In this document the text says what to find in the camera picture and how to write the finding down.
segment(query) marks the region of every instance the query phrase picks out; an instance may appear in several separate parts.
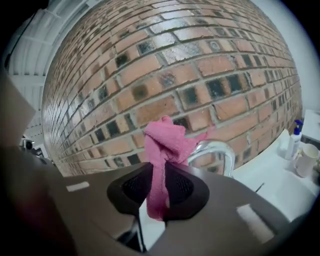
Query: gray surface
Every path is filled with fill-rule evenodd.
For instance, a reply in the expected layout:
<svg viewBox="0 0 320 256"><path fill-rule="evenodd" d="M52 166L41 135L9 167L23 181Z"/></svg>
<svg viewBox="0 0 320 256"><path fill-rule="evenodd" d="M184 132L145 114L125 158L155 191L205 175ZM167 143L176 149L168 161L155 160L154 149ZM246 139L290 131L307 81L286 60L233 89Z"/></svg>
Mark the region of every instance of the gray surface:
<svg viewBox="0 0 320 256"><path fill-rule="evenodd" d="M12 200L20 203L49 193L55 203L55 211L60 214L60 217L52 215L51 218L57 219L57 225L64 223L78 255L139 255L115 241L131 229L134 217L118 213L107 197L110 182L139 165L63 178L52 164L43 165L33 155L11 150L5 151L4 156L5 169L8 170L6 184ZM192 167L181 165L180 168L208 185L209 201L193 218L169 221L149 255L259 254L262 247L236 213L236 207L245 204L251 204L259 214L263 214L277 232L288 225L276 208L238 181ZM67 191L66 186L83 181L88 181L90 186L79 191ZM64 240L62 238L67 237L63 232L57 234L52 239Z"/></svg>

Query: dark object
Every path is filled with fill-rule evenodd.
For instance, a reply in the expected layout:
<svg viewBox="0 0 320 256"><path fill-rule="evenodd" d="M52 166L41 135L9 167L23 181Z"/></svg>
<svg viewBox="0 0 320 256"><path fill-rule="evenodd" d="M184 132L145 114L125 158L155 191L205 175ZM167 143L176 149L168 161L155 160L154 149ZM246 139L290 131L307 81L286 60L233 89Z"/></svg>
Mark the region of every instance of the dark object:
<svg viewBox="0 0 320 256"><path fill-rule="evenodd" d="M153 165L148 163L114 180L107 188L107 196L120 213L138 219L139 208L151 190L152 176ZM198 177L167 162L165 178L170 209L164 214L164 221L189 219L206 205L210 192Z"/></svg>

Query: chrome faucet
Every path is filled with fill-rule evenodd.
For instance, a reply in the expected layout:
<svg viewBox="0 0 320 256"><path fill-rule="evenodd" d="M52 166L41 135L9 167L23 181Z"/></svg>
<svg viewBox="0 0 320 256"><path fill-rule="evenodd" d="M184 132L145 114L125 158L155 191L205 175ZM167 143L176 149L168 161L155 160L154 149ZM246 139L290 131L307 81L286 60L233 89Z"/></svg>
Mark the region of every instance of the chrome faucet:
<svg viewBox="0 0 320 256"><path fill-rule="evenodd" d="M193 153L188 158L188 164L194 159L208 153L222 153L226 157L224 159L223 175L231 177L231 172L235 168L236 155L233 149L225 142L218 140L203 140L201 141Z"/></svg>

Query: white countertop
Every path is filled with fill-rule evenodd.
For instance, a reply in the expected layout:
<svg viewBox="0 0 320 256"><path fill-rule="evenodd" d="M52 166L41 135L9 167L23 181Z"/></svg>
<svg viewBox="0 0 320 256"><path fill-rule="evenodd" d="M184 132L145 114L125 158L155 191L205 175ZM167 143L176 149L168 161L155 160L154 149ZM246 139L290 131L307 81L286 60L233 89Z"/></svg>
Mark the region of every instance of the white countertop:
<svg viewBox="0 0 320 256"><path fill-rule="evenodd" d="M320 187L314 182L315 173L302 178L292 162L284 158L289 138L284 130L266 150L234 170L232 176L253 191L264 184L257 193L292 221L310 209Z"/></svg>
<svg viewBox="0 0 320 256"><path fill-rule="evenodd" d="M320 143L320 112L307 109L304 114L302 135Z"/></svg>

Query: white wall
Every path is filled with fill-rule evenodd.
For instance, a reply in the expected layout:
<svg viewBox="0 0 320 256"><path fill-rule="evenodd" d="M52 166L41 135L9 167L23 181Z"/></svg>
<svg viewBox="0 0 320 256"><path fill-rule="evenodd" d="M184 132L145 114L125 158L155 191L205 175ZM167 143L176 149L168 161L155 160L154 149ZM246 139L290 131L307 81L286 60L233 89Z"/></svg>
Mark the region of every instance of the white wall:
<svg viewBox="0 0 320 256"><path fill-rule="evenodd" d="M302 115L320 111L320 62L306 31L292 12L278 0L251 0L274 23L289 47L300 78Z"/></svg>

